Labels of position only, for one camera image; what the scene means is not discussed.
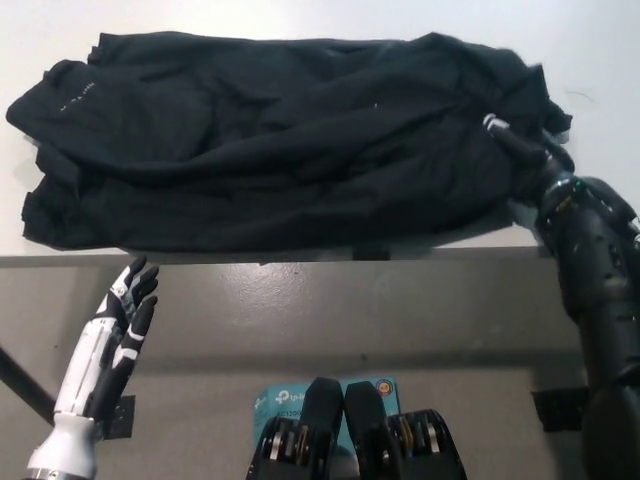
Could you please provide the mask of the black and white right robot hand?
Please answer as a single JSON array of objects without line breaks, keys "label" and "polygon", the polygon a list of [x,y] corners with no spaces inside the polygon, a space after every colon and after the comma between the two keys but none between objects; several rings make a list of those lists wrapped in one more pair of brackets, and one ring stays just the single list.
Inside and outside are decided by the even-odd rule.
[{"label": "black and white right robot hand", "polygon": [[536,139],[494,114],[483,127],[519,168],[517,201],[536,209],[534,227],[557,263],[563,304],[578,320],[609,309],[639,315],[638,215],[609,184],[575,173],[547,132]]}]

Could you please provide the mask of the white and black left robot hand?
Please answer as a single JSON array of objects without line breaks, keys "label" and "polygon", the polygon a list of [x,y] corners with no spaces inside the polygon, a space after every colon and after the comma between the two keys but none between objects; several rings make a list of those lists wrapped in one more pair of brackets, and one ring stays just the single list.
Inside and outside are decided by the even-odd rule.
[{"label": "white and black left robot hand", "polygon": [[116,278],[79,337],[54,413],[105,422],[133,372],[148,334],[157,297],[157,267],[134,259]]}]

